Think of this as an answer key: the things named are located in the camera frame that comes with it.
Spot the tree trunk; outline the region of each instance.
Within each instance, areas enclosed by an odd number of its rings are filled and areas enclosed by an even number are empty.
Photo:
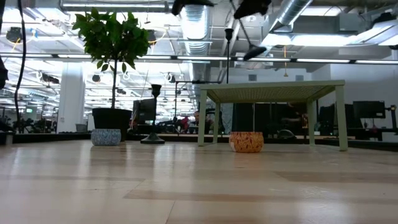
[[[113,70],[113,87],[112,87],[112,109],[114,109],[114,104],[116,101],[116,75],[118,73],[118,60],[114,61],[114,70]]]

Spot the tree leaves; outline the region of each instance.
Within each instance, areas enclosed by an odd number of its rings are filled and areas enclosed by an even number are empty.
[[[103,62],[103,61],[99,61],[99,62],[97,63],[97,69],[100,68],[100,67],[102,66],[102,64],[104,64],[104,62]]]
[[[116,73],[109,63],[117,60],[122,62],[121,70],[126,73],[127,64],[136,69],[134,61],[147,53],[148,33],[139,27],[138,19],[131,12],[122,23],[116,15],[115,12],[100,14],[96,9],[85,16],[76,14],[73,30],[78,29],[78,35],[83,36],[85,52],[90,54],[93,62],[98,61],[97,69],[105,72],[110,68]]]
[[[122,72],[125,73],[126,70],[127,70],[127,66],[126,66],[126,64],[123,62],[123,64],[122,64]]]
[[[108,67],[109,67],[108,64],[104,64],[104,65],[102,66],[101,72],[107,71]]]
[[[98,13],[98,10],[94,7],[91,8],[91,16],[94,19],[99,19],[100,18],[100,14]]]
[[[76,23],[77,22],[85,22],[86,21],[86,17],[81,15],[81,14],[75,14],[76,16]]]

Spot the white column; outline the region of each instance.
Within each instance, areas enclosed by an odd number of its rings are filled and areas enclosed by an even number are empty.
[[[86,79],[82,63],[63,63],[57,132],[76,131],[83,124]]]

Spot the blue patterned pot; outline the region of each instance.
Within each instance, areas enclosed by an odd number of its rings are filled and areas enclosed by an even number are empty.
[[[120,129],[94,129],[91,142],[95,146],[117,146],[121,140]]]

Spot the wooden table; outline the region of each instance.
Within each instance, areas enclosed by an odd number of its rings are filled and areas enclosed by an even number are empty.
[[[222,103],[265,103],[265,102],[305,102],[307,103],[310,145],[315,145],[314,101],[335,91],[340,151],[348,150],[346,113],[344,104],[344,80],[240,83],[220,85],[199,85],[200,120],[198,145],[205,144],[206,101],[209,97],[216,103],[213,128],[213,143],[217,143],[220,104]]]

